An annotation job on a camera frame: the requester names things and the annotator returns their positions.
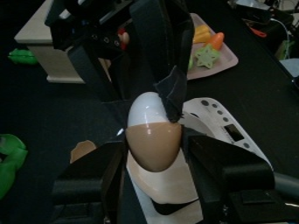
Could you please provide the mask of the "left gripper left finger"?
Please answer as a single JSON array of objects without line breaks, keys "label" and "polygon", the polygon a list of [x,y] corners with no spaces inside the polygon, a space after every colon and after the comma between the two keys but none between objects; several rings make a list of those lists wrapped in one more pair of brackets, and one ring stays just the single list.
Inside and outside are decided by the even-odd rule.
[{"label": "left gripper left finger", "polygon": [[118,224],[126,144],[78,143],[52,187],[51,224]]}]

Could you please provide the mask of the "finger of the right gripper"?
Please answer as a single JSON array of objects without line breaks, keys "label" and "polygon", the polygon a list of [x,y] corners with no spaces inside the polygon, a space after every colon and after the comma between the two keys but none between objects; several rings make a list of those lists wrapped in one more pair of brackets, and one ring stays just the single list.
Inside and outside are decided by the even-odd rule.
[{"label": "finger of the right gripper", "polygon": [[130,7],[137,35],[171,123],[183,116],[194,24],[185,0],[138,0]]},{"label": "finger of the right gripper", "polygon": [[68,57],[79,77],[98,96],[114,120],[125,128],[131,106],[127,55],[118,48],[82,44],[70,49]]}]

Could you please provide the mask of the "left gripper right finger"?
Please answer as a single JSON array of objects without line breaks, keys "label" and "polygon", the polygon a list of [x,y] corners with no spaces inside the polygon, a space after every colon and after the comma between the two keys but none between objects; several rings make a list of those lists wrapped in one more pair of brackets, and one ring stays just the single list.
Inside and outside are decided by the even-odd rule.
[{"label": "left gripper right finger", "polygon": [[201,224],[299,224],[263,158],[191,128],[183,130],[182,149],[201,198]]}]

